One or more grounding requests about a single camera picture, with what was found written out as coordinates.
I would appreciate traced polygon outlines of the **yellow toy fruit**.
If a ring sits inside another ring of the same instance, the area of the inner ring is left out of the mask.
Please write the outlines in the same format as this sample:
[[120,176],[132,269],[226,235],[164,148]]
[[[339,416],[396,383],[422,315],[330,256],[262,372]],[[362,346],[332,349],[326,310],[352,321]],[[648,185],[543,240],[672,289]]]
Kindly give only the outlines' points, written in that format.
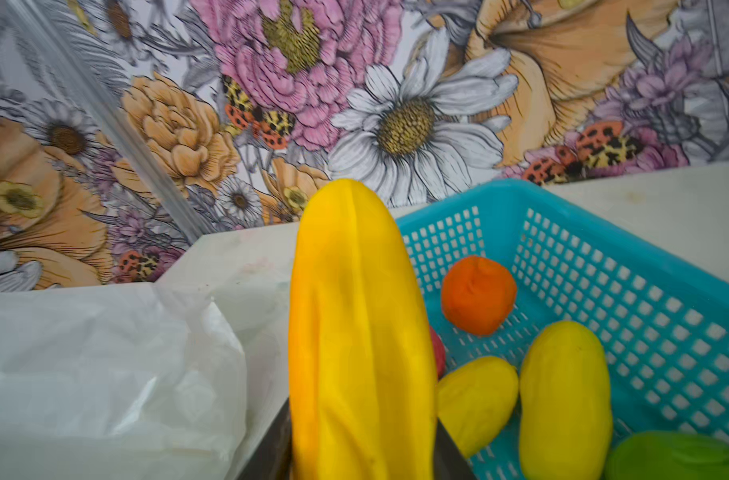
[[599,479],[613,435],[611,382],[599,338],[564,320],[522,363],[519,456],[527,479]]

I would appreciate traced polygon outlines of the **small yellow lemon toy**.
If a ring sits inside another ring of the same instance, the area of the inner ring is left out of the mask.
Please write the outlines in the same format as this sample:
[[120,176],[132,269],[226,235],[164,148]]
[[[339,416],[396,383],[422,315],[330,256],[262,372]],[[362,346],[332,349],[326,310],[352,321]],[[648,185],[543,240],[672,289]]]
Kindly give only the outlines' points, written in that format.
[[439,381],[439,418],[464,458],[486,448],[508,424],[519,384],[516,368],[494,356],[480,357]]

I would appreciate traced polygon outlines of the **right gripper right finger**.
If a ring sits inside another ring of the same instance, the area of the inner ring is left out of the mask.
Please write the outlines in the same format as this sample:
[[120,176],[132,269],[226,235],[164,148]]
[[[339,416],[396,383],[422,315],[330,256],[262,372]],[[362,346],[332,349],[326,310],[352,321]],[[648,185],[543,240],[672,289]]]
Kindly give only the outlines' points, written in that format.
[[436,480],[476,480],[469,462],[462,456],[442,422],[437,423],[434,448],[434,478]]

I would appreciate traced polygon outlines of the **pink toy fruit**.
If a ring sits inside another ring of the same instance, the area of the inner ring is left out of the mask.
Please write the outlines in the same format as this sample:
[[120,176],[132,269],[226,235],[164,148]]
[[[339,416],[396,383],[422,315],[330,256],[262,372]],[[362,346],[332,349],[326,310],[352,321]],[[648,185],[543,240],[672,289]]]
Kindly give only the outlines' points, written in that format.
[[434,356],[436,361],[436,370],[438,378],[441,379],[445,372],[446,372],[446,364],[447,364],[447,352],[446,348],[444,346],[444,343],[442,342],[442,339],[440,338],[439,334],[434,330],[434,328],[430,328],[431,330],[431,338],[432,338],[432,344],[434,349]]

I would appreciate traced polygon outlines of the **white plastic bag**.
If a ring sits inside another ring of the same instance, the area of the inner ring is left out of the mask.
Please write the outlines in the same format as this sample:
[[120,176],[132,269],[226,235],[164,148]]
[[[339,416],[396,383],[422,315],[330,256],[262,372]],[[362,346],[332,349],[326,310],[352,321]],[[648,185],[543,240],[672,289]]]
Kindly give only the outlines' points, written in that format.
[[214,301],[0,293],[0,479],[222,479],[244,434],[246,355]]

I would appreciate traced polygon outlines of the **green toy fruit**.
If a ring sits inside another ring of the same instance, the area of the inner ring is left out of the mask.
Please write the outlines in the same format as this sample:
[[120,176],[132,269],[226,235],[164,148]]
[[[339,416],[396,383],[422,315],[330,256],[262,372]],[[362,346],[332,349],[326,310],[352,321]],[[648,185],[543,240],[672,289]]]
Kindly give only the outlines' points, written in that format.
[[729,479],[729,444],[704,435],[642,432],[610,453],[605,479]]

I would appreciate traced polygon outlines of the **yellow banana toy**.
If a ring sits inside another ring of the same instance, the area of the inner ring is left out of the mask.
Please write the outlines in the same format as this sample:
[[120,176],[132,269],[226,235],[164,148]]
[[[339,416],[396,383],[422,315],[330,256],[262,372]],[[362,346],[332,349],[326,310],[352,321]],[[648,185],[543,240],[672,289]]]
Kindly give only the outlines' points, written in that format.
[[310,200],[290,278],[296,479],[430,479],[438,372],[401,232],[364,184]]

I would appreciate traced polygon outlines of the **orange toy fruit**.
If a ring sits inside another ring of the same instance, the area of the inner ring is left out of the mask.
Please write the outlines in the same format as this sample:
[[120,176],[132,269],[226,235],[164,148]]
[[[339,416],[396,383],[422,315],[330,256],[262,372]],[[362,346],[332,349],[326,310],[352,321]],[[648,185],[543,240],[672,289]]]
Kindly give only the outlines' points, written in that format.
[[466,257],[444,278],[443,314],[464,332],[490,336],[514,310],[517,292],[515,278],[506,267],[481,256]]

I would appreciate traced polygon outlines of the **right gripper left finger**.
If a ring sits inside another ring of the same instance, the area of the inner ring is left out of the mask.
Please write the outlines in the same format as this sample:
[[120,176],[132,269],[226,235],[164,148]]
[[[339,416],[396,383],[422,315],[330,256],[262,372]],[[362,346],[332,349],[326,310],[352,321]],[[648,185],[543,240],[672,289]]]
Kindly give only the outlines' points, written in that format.
[[262,480],[288,480],[292,470],[292,419],[290,401],[286,400],[268,432],[264,434],[256,451],[236,478]]

